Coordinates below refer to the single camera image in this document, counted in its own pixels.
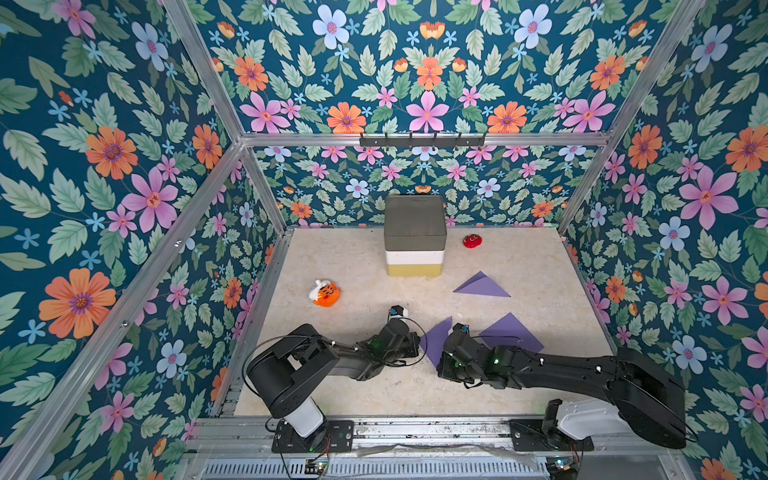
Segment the purple paper square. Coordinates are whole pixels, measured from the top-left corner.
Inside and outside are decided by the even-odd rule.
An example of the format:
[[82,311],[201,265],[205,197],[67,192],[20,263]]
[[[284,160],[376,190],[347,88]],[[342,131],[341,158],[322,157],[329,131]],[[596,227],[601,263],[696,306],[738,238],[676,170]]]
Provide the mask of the purple paper square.
[[509,293],[496,281],[479,271],[454,290],[454,293],[510,298]]
[[544,349],[543,343],[512,313],[507,313],[479,334],[489,348],[507,345],[533,352]]
[[420,341],[420,347],[426,352],[427,359],[437,368],[442,357],[443,346],[453,327],[453,319],[448,317],[427,331]]

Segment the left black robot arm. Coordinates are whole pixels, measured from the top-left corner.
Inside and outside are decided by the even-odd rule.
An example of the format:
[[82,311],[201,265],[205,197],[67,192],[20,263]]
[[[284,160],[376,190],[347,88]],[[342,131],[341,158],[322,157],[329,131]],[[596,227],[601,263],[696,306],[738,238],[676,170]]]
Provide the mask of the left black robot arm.
[[390,313],[382,329],[354,344],[321,335],[305,323],[268,341],[243,367],[244,385],[303,440],[326,429],[326,415],[313,400],[314,391],[330,376],[368,381],[387,368],[407,368],[426,356],[421,336],[410,319]]

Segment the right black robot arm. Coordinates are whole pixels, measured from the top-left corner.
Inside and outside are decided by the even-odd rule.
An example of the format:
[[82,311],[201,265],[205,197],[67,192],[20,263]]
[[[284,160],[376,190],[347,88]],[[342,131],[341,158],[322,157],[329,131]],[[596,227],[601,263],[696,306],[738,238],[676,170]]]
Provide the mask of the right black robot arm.
[[683,382],[631,348],[600,357],[490,348],[457,324],[443,344],[437,373],[467,388],[544,388],[592,397],[617,407],[629,428],[650,443],[681,450],[688,442]]

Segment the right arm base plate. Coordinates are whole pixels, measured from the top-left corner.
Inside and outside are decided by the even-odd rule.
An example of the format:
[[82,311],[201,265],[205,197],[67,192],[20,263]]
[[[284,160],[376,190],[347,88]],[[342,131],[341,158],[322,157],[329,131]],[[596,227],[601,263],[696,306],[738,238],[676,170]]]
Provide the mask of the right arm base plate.
[[511,440],[516,452],[566,452],[594,450],[590,437],[576,440],[558,428],[556,418],[564,405],[561,399],[550,400],[541,419],[509,420]]

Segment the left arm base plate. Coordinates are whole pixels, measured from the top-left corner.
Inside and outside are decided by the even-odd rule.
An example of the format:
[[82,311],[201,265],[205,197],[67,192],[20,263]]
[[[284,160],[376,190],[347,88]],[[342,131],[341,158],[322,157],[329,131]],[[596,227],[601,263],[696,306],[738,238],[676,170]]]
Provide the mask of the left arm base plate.
[[346,453],[352,450],[355,423],[351,420],[326,420],[317,430],[302,437],[285,420],[275,431],[272,453]]

